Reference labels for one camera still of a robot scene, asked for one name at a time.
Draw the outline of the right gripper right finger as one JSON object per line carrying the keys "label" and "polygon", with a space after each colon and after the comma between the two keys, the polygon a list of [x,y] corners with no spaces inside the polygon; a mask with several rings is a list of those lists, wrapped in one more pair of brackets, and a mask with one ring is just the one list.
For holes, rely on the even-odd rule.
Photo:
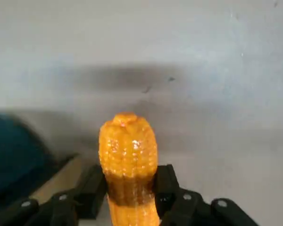
{"label": "right gripper right finger", "polygon": [[206,203],[200,193],[181,188],[171,164],[158,166],[154,192],[161,226],[258,226],[230,199]]}

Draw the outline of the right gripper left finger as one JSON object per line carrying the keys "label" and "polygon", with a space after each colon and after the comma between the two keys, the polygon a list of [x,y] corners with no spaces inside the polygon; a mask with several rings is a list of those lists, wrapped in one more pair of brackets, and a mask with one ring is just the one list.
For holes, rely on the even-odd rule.
{"label": "right gripper left finger", "polygon": [[96,219],[107,191],[102,168],[91,167],[72,189],[52,195],[45,203],[25,198],[0,210],[0,226],[77,226]]}

